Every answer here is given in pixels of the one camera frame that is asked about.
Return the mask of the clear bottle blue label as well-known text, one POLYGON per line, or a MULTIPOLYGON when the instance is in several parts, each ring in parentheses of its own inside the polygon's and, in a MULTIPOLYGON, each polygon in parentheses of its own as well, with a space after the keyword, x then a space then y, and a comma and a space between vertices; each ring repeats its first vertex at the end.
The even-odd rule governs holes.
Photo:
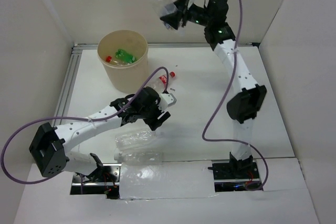
MULTIPOLYGON (((171 13, 175 12, 176 7, 174 6, 173 2, 174 1, 172 1, 172 0, 151 0, 151 5, 152 5, 154 11, 157 13, 157 15, 160 19, 160 17, 162 17, 164 15, 171 14, 171 13)), ((182 34, 183 33, 182 32, 182 30, 183 30, 182 23, 183 23, 183 16, 182 16, 181 25, 180 25, 179 29, 178 30, 173 30, 173 31, 175 31, 176 33, 182 34)))

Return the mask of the clear crushed bottle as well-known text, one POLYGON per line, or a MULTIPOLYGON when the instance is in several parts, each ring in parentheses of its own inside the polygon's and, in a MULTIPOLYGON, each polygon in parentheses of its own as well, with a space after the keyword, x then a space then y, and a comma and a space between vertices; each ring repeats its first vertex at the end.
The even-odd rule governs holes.
POLYGON ((144 148, 155 143, 162 133, 160 131, 151 131, 149 129, 137 129, 120 133, 115 136, 116 147, 120 151, 126 151, 137 148, 144 148))

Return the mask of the red label cola bottle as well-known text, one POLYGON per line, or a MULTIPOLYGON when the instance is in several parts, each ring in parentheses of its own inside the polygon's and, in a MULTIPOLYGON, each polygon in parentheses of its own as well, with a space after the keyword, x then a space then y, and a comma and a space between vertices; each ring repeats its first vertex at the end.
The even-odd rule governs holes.
POLYGON ((146 86, 154 89, 157 93, 163 93, 165 88, 167 88, 169 85, 171 85, 174 82, 175 77, 176 77, 175 72, 171 71, 169 73, 169 77, 163 74, 159 76, 158 78, 148 82, 146 86))

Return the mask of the green plastic bottle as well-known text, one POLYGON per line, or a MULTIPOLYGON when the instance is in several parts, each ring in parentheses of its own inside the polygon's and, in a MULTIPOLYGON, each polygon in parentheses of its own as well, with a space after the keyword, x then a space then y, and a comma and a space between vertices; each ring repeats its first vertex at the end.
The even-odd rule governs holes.
POLYGON ((136 62, 136 57, 128 53, 124 49, 118 49, 115 52, 115 57, 125 64, 132 64, 136 62))

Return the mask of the clear bottle red cap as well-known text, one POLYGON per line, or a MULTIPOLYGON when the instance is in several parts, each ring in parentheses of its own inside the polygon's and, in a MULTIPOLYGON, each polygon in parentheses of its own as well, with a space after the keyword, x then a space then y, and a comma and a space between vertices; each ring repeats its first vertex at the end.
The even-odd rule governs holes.
POLYGON ((127 66, 129 63, 122 61, 120 59, 117 59, 115 56, 107 56, 106 57, 106 63, 113 65, 113 66, 127 66))

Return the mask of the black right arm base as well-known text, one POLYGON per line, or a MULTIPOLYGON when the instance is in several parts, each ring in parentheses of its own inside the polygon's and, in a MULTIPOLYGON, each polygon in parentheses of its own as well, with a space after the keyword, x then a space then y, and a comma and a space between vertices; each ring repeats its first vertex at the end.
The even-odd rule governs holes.
POLYGON ((252 162, 247 168, 237 170, 230 161, 216 161, 212 162, 207 169, 213 173, 214 180, 246 182, 260 178, 256 162, 252 162))

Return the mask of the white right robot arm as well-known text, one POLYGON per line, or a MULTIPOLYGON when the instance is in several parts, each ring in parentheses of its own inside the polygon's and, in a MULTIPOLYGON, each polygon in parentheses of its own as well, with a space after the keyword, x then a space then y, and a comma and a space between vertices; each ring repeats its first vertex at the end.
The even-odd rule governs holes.
POLYGON ((158 16, 168 29, 178 30, 192 22, 204 27, 204 35, 212 51, 220 59, 231 77, 227 89, 235 95, 227 102, 226 110, 234 122, 235 137, 229 153, 229 172, 242 177, 251 165, 251 130, 267 89, 251 75, 239 50, 238 38, 226 22, 228 0, 208 0, 200 7, 194 0, 165 0, 158 7, 158 16))

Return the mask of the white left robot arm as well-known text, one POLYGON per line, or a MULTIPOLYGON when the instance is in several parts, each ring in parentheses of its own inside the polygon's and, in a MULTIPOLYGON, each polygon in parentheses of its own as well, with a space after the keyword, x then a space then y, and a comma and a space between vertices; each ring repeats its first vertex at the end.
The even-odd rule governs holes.
POLYGON ((137 120, 143 120, 153 131, 160 127, 170 117, 167 108, 176 103, 176 98, 167 90, 155 91, 147 82, 135 94, 118 98, 86 118, 70 118, 70 123, 57 126, 45 119, 29 147, 42 177, 50 179, 67 171, 99 181, 108 172, 107 167, 96 154, 74 152, 74 147, 137 120))

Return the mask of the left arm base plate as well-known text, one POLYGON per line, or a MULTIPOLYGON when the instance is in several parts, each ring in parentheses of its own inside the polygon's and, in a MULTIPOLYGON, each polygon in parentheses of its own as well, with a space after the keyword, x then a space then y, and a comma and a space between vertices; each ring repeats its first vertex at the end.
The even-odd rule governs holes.
POLYGON ((104 164, 103 173, 98 178, 73 174, 70 195, 104 195, 107 199, 119 199, 121 164, 104 164))

